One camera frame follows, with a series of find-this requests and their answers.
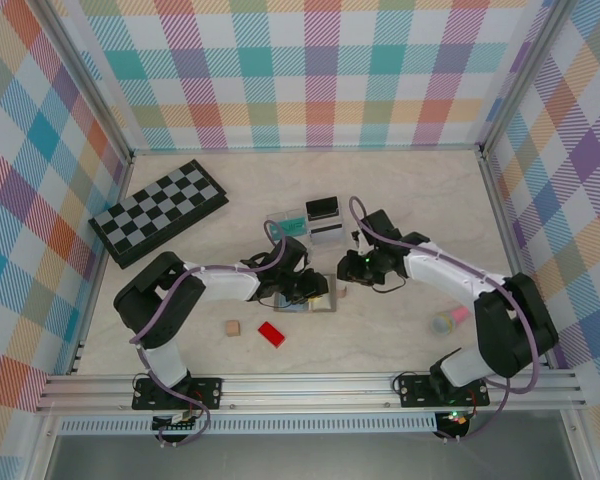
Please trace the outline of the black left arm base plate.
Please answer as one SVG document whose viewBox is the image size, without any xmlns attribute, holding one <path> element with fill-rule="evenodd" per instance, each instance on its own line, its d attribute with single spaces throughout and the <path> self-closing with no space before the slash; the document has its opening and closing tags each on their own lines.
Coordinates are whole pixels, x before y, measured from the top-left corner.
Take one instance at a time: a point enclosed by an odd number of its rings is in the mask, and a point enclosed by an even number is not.
<svg viewBox="0 0 600 480">
<path fill-rule="evenodd" d="M 173 396 L 159 387 L 149 377 L 134 382 L 131 401 L 133 410 L 185 410 L 190 407 L 187 400 Z M 209 410 L 219 408 L 222 395 L 222 379 L 214 377 L 185 377 L 172 390 L 203 403 Z"/>
</svg>

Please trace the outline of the teal VIP card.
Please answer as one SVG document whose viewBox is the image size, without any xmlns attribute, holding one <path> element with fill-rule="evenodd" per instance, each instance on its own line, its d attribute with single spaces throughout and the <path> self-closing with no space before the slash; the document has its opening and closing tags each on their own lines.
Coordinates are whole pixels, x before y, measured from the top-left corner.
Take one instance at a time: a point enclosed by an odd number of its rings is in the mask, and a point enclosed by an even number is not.
<svg viewBox="0 0 600 480">
<path fill-rule="evenodd" d="M 281 220 L 279 226 L 281 227 L 282 232 L 290 237 L 301 237 L 308 233 L 304 217 Z"/>
</svg>

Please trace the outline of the silver card with black stripe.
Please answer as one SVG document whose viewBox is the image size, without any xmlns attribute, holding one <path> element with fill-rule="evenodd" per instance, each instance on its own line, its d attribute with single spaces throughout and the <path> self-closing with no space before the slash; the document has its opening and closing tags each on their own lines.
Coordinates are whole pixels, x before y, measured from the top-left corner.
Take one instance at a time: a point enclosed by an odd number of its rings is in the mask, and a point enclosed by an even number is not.
<svg viewBox="0 0 600 480">
<path fill-rule="evenodd" d="M 341 222 L 311 225 L 310 238 L 315 243 L 336 241 L 341 238 L 342 234 L 343 224 Z"/>
</svg>

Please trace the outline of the aluminium mounting rail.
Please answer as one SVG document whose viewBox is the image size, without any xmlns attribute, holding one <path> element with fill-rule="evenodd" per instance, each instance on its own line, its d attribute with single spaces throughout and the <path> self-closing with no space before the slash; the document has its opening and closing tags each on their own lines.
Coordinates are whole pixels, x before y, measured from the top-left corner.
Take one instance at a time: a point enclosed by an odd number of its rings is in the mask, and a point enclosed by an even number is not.
<svg viewBox="0 0 600 480">
<path fill-rule="evenodd" d="M 400 410 L 394 375 L 372 373 L 222 374 L 218 411 L 237 413 L 363 413 Z M 47 415 L 131 413 L 129 375 L 51 376 L 36 412 Z M 584 391 L 571 370 L 541 371 L 535 388 L 506 398 L 505 410 L 581 410 Z"/>
</svg>

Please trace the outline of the black and grey chessboard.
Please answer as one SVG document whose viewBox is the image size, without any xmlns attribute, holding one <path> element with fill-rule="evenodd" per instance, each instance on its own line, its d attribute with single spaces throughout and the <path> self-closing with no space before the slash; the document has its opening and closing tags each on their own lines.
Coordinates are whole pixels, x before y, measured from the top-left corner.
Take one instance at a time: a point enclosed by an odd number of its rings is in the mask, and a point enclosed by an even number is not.
<svg viewBox="0 0 600 480">
<path fill-rule="evenodd" d="M 195 159 L 89 220 L 122 269 L 229 203 L 227 193 Z"/>
</svg>

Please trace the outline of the aluminium frame side rail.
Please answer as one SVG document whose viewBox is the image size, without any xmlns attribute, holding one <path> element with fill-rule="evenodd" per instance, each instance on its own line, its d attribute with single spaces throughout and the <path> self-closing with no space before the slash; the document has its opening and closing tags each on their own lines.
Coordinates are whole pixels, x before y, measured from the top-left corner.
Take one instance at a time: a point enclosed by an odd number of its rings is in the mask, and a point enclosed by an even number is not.
<svg viewBox="0 0 600 480">
<path fill-rule="evenodd" d="M 133 157 L 129 158 L 126 161 L 125 167 L 122 171 L 121 184 L 118 190 L 118 194 L 115 197 L 114 203 L 120 202 L 126 197 L 131 177 L 133 175 L 133 170 L 135 166 L 134 163 L 135 158 Z M 75 364 L 79 362 L 79 359 L 77 359 L 77 357 L 79 356 L 78 352 L 84 347 L 84 344 L 86 342 L 86 338 L 88 336 L 88 331 L 91 325 L 96 303 L 104 279 L 107 262 L 109 260 L 110 255 L 108 253 L 108 250 L 104 246 L 104 243 L 97 236 L 96 240 L 98 242 L 97 246 L 100 247 L 100 250 L 98 252 L 98 255 L 96 256 L 97 262 L 95 263 L 94 269 L 92 271 L 92 280 L 90 283 L 89 290 L 87 292 L 89 295 L 86 298 L 84 309 L 78 317 L 78 321 L 76 327 L 74 328 L 71 341 L 69 342 L 68 356 L 63 364 L 61 375 L 71 375 L 72 373 L 75 373 L 74 370 L 77 368 L 75 367 Z"/>
<path fill-rule="evenodd" d="M 541 356 L 558 342 L 558 333 L 535 282 L 521 272 L 518 253 L 513 246 L 513 230 L 506 219 L 492 168 L 483 160 L 479 161 L 479 168 L 511 269 L 505 276 L 504 288 L 525 314 L 537 354 Z M 482 293 L 475 306 L 478 347 L 490 369 L 501 377 L 511 378 L 532 365 L 529 339 L 522 320 L 509 301 L 499 291 L 492 290 Z"/>
</svg>

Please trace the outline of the red plastic block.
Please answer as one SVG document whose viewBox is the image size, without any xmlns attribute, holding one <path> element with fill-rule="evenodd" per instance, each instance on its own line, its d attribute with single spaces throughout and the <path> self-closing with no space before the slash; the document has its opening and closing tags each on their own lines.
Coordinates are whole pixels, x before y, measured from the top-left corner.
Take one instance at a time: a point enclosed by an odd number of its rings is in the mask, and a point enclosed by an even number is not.
<svg viewBox="0 0 600 480">
<path fill-rule="evenodd" d="M 279 348 L 286 340 L 285 335 L 269 322 L 261 324 L 258 332 L 275 348 Z"/>
</svg>

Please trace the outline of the aluminium frame post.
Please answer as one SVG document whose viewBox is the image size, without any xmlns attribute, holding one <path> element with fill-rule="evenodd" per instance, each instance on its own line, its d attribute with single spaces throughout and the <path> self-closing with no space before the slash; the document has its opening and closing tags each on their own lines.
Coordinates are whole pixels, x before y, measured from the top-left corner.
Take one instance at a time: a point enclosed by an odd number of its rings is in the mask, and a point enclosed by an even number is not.
<svg viewBox="0 0 600 480">
<path fill-rule="evenodd" d="M 520 21 L 522 36 L 514 36 L 505 57 L 505 73 L 476 140 L 485 161 L 511 122 L 514 111 L 536 78 L 578 0 L 531 0 L 533 18 Z"/>
<path fill-rule="evenodd" d="M 50 38 L 65 63 L 66 69 L 84 95 L 87 104 L 94 112 L 104 133 L 116 151 L 122 155 L 127 164 L 133 163 L 132 149 L 129 147 L 122 130 L 119 128 L 112 112 L 97 88 L 93 76 L 89 72 L 79 50 L 74 45 L 60 17 L 56 13 L 51 0 L 25 0 L 43 30 Z"/>
</svg>

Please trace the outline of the aluminium frame crossbar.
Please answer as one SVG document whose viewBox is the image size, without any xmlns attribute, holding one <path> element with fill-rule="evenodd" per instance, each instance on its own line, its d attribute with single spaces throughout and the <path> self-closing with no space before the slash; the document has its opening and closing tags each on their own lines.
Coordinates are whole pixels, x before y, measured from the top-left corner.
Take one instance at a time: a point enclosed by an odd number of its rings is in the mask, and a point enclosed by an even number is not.
<svg viewBox="0 0 600 480">
<path fill-rule="evenodd" d="M 448 144 L 416 144 L 416 145 L 372 145 L 372 146 L 292 146 L 292 147 L 260 147 L 260 148 L 222 148 L 222 149 L 135 149 L 134 158 L 143 156 L 174 156 L 174 155 L 237 155 L 264 153 L 324 153 L 324 152 L 390 152 L 390 151 L 471 151 L 480 150 L 480 144 L 448 143 Z"/>
</svg>

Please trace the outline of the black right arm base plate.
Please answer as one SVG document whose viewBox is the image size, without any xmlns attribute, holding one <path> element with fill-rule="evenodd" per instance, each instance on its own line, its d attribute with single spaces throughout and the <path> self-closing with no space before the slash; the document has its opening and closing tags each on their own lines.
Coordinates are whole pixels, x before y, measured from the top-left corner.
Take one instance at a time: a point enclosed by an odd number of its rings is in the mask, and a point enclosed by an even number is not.
<svg viewBox="0 0 600 480">
<path fill-rule="evenodd" d="M 431 375 L 406 374 L 392 384 L 403 408 L 415 407 L 485 407 L 490 405 L 486 383 L 475 380 L 463 387 L 454 387 L 444 378 Z"/>
</svg>

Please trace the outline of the grey card holder wallet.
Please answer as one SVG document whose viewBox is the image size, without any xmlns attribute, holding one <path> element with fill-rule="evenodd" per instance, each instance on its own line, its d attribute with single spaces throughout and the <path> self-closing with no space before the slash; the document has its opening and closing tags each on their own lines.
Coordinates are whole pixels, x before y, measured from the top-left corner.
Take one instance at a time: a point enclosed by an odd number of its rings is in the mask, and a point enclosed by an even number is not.
<svg viewBox="0 0 600 480">
<path fill-rule="evenodd" d="M 307 312 L 285 312 L 276 307 L 276 299 L 279 293 L 274 295 L 274 310 L 283 313 L 333 313 L 337 310 L 337 302 L 344 299 L 347 295 L 347 286 L 344 282 L 338 280 L 335 274 L 325 274 L 328 279 L 328 293 L 321 298 L 309 301 L 310 310 Z"/>
</svg>

